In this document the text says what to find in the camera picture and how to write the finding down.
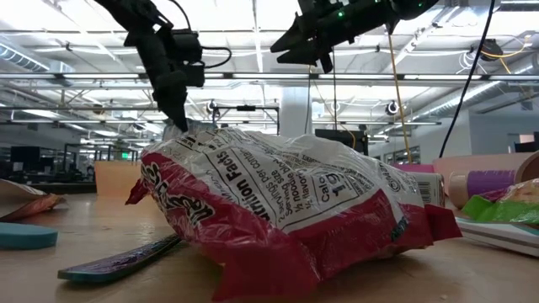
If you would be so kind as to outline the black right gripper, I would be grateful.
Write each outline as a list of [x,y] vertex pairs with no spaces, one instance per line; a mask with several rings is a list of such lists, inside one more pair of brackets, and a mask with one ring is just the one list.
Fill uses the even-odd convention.
[[390,0],[312,0],[312,6],[296,16],[294,24],[270,47],[272,53],[286,51],[277,58],[281,64],[322,65],[333,70],[331,47],[354,42],[358,35],[398,20]]

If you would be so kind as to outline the red plastic bin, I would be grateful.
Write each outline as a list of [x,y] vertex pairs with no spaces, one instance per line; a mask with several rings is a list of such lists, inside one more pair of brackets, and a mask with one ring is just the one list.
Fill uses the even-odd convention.
[[409,173],[434,173],[434,166],[431,164],[393,164],[395,168]]

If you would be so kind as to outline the black table frame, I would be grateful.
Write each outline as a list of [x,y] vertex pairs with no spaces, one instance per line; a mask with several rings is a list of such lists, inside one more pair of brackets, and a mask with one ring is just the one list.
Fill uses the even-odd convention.
[[96,194],[95,183],[36,183],[30,187],[51,194]]

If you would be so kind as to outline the brown snack packet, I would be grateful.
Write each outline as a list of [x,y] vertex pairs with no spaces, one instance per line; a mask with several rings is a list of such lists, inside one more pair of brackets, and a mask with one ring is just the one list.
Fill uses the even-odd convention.
[[52,210],[65,202],[60,195],[0,179],[0,222],[19,221]]

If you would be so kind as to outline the teal silicone spoon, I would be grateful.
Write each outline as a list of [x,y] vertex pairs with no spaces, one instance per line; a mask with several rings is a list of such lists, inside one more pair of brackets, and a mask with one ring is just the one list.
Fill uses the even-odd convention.
[[58,231],[50,227],[0,222],[0,248],[34,250],[56,245]]

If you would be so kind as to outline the yellow and green ramen packet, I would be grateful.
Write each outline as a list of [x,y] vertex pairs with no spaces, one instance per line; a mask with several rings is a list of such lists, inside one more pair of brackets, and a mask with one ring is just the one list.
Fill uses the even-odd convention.
[[462,212],[479,222],[539,226],[539,178],[473,195]]

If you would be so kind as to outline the black background gantry frame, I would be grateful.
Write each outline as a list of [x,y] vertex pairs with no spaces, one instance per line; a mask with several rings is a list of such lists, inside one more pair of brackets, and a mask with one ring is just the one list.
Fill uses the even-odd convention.
[[280,134],[280,108],[275,106],[262,106],[262,105],[236,105],[236,106],[218,106],[213,105],[211,107],[211,123],[214,125],[222,122],[222,118],[230,111],[237,112],[256,112],[262,111],[269,118],[270,122],[276,125],[276,135]]

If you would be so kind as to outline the small black monitor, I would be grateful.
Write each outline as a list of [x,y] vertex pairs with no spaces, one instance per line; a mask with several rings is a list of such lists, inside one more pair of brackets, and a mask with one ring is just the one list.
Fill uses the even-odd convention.
[[24,171],[35,170],[40,165],[40,148],[38,146],[12,146],[10,162],[21,163]]

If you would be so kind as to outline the orange plastic bin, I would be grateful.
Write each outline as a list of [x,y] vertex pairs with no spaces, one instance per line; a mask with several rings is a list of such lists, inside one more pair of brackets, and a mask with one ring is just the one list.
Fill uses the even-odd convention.
[[137,162],[98,161],[94,165],[97,195],[127,199],[141,176]]

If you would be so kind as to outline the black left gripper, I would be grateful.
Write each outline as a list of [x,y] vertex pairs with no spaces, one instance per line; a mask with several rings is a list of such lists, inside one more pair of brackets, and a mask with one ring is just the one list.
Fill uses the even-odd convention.
[[125,26],[128,34],[124,46],[136,48],[147,77],[152,85],[153,98],[157,107],[181,130],[187,131],[184,103],[187,87],[184,74],[173,60],[173,26],[160,21],[160,28],[155,30],[155,23],[148,19],[135,19]]

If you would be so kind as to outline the red and white ramen packet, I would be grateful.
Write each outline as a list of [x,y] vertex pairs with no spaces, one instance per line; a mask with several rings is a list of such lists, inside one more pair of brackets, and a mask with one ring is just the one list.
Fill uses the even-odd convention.
[[152,144],[128,203],[147,196],[223,266],[216,301],[304,295],[356,263],[461,234],[412,174],[316,136],[225,128]]

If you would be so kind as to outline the purple label spice jar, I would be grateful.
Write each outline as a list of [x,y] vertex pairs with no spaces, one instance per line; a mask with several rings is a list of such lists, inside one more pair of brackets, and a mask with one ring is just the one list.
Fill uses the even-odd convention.
[[515,183],[515,170],[454,172],[447,194],[452,204],[461,209],[474,195],[504,189]]

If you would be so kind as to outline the white label spice jar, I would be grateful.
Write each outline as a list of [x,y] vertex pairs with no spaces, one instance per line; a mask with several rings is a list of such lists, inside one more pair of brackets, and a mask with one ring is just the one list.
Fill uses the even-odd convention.
[[425,204],[446,206],[446,195],[444,192],[444,179],[438,173],[410,173],[417,181],[419,193]]

